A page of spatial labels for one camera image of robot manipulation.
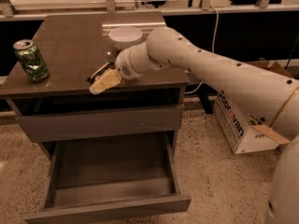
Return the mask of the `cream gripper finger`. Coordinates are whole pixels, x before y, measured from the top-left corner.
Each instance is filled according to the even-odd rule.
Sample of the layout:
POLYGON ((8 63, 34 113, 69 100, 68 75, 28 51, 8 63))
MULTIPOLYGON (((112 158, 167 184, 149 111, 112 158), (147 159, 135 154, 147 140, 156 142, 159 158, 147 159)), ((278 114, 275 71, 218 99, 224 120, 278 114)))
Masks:
POLYGON ((92 94, 99 94, 121 83, 121 75, 115 69, 107 69, 103 74, 96 75, 90 87, 92 94))

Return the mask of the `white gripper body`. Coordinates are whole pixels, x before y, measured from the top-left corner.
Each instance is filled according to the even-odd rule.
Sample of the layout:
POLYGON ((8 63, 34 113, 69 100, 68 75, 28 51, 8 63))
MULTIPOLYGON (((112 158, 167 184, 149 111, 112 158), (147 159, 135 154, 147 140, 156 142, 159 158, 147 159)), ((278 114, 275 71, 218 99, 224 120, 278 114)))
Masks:
POLYGON ((149 56, 147 43, 131 46, 119 53, 115 61, 117 72, 125 79, 135 79, 163 68, 149 56))

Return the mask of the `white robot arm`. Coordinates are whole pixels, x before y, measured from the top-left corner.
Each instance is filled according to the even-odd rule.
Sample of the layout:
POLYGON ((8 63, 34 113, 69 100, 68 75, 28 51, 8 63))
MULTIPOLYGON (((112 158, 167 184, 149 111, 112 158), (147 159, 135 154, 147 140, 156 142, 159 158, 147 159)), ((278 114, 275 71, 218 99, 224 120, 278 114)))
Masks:
POLYGON ((91 93, 167 66, 179 67, 289 139, 274 173, 264 224, 299 224, 298 80, 200 49, 169 27, 155 29, 145 42, 121 51, 113 65, 105 64, 102 75, 92 75, 91 93))

